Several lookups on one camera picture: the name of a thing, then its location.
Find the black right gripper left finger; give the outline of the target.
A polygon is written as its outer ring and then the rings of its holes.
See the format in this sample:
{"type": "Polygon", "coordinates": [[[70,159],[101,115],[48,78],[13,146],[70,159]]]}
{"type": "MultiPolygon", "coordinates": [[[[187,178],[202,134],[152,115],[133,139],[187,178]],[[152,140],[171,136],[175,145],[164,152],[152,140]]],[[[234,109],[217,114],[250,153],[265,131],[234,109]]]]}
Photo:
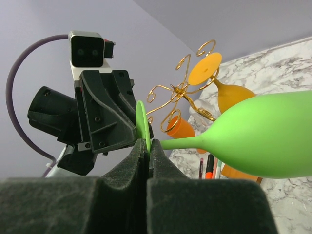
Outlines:
{"type": "Polygon", "coordinates": [[[12,178],[0,183],[3,234],[146,233],[146,143],[102,177],[12,178]]]}

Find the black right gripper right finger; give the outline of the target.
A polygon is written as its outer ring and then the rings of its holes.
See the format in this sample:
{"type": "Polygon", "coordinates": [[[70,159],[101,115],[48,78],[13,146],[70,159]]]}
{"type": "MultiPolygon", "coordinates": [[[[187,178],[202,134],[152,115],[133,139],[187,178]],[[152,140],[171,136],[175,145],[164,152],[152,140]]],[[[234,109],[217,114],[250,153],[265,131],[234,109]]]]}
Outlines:
{"type": "Polygon", "coordinates": [[[153,177],[147,181],[150,234],[275,234],[265,193],[249,180],[190,179],[151,145],[153,177]]]}

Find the green plastic wine glass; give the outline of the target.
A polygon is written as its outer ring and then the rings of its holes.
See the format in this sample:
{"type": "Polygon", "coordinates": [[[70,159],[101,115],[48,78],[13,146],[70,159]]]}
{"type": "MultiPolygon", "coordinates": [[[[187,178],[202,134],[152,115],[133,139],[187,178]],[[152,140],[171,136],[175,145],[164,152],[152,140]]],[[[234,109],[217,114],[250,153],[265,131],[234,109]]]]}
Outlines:
{"type": "Polygon", "coordinates": [[[265,94],[224,112],[204,133],[163,140],[163,150],[202,149],[244,173],[264,178],[312,174],[312,93],[265,94]]]}

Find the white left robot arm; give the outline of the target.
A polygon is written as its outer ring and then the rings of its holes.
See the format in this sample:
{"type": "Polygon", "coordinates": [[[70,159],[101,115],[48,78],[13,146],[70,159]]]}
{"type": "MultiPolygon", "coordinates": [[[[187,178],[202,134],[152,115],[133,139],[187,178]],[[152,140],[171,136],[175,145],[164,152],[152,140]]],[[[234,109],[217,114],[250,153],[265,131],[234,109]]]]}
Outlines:
{"type": "Polygon", "coordinates": [[[28,110],[30,125],[65,144],[48,177],[85,176],[98,154],[132,147],[139,139],[150,149],[153,131],[133,85],[125,70],[87,70],[74,97],[46,86],[37,92],[28,110]]]}

